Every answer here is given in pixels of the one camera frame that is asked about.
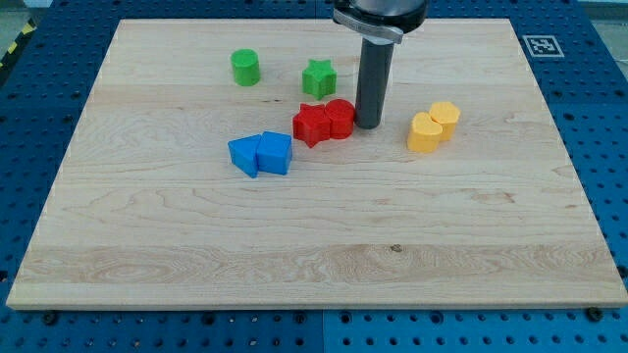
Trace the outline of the black robot arm flange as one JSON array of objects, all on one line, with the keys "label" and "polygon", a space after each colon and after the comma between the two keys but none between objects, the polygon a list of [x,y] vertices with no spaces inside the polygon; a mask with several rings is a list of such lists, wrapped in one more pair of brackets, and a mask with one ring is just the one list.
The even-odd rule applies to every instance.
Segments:
[{"label": "black robot arm flange", "polygon": [[429,0],[335,0],[333,21],[376,45],[400,44],[426,19]]}]

